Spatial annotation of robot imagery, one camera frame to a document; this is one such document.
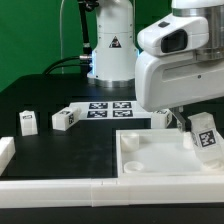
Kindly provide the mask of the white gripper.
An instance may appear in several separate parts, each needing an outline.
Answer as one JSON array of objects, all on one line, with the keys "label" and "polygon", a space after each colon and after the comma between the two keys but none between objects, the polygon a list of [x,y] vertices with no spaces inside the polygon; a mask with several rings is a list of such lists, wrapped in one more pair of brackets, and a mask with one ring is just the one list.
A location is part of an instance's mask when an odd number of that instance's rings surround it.
[{"label": "white gripper", "polygon": [[[224,96],[224,59],[200,61],[196,51],[209,40],[204,17],[172,14],[138,33],[142,53],[135,65],[136,99],[149,112]],[[179,108],[177,128],[185,131]]]}]

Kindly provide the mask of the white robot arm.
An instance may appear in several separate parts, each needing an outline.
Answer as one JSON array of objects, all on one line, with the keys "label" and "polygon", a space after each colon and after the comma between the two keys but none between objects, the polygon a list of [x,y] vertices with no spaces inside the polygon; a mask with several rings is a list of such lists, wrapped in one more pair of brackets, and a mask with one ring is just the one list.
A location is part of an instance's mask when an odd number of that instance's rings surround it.
[{"label": "white robot arm", "polygon": [[97,46],[88,55],[88,81],[133,85],[148,112],[224,96],[224,0],[172,0],[172,12],[134,32],[129,0],[86,0],[97,18]]}]

